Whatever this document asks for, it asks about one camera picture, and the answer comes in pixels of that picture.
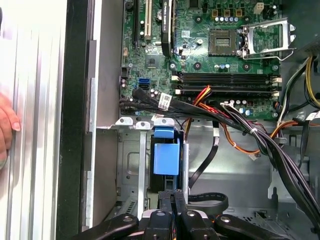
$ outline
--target white label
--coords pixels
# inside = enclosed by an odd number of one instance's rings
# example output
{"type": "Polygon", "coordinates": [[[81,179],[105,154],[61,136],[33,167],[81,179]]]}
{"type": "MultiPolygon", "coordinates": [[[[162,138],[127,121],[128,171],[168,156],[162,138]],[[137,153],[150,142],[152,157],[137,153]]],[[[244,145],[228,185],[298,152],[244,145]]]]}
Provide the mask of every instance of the white label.
{"type": "Polygon", "coordinates": [[[306,121],[312,121],[313,119],[320,119],[320,111],[310,113],[306,121]]]}
{"type": "Polygon", "coordinates": [[[213,136],[214,137],[219,137],[219,128],[218,127],[214,127],[213,128],[213,136]]]}
{"type": "Polygon", "coordinates": [[[181,31],[181,37],[185,39],[190,38],[190,31],[181,31]]]}
{"type": "Polygon", "coordinates": [[[172,96],[164,92],[161,93],[158,108],[168,111],[172,96]]]}

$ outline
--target sata port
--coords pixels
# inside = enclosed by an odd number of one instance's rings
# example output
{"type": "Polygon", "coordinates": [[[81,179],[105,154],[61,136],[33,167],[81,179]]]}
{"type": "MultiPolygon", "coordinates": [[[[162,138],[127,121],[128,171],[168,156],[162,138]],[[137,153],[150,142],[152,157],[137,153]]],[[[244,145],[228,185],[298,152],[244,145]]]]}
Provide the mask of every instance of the sata port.
{"type": "Polygon", "coordinates": [[[150,88],[149,84],[139,84],[139,88],[142,88],[143,90],[148,90],[150,88]]]}
{"type": "Polygon", "coordinates": [[[150,78],[139,78],[138,84],[150,84],[150,78]]]}

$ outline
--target motherboard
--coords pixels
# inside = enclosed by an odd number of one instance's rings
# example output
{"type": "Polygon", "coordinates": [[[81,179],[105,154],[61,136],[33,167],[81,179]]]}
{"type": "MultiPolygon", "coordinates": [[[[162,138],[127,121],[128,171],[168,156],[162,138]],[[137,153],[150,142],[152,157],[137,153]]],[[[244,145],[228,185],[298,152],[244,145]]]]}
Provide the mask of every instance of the motherboard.
{"type": "Polygon", "coordinates": [[[142,88],[152,98],[166,93],[192,103],[209,85],[207,104],[232,103],[248,119],[278,118],[278,53],[245,58],[241,51],[249,41],[257,53],[282,44],[280,25],[244,34],[279,19],[278,0],[127,0],[123,16],[121,98],[142,88]]]}

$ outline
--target ram slot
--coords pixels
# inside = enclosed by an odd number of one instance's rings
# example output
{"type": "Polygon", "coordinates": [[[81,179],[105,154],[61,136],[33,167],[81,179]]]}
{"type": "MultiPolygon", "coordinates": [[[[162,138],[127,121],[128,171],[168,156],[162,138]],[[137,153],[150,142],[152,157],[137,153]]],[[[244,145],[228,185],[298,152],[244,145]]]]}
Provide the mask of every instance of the ram slot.
{"type": "Polygon", "coordinates": [[[271,97],[281,89],[267,74],[184,73],[178,74],[175,88],[180,96],[195,96],[206,86],[214,96],[271,97]]]}

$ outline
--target white connector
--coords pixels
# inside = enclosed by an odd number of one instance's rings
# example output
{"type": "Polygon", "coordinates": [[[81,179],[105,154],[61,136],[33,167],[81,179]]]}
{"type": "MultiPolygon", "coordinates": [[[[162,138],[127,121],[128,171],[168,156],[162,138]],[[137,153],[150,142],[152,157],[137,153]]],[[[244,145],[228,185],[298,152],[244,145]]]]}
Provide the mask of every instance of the white connector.
{"type": "Polygon", "coordinates": [[[256,5],[254,6],[253,13],[261,14],[264,8],[265,8],[265,4],[263,2],[257,2],[256,5]]]}

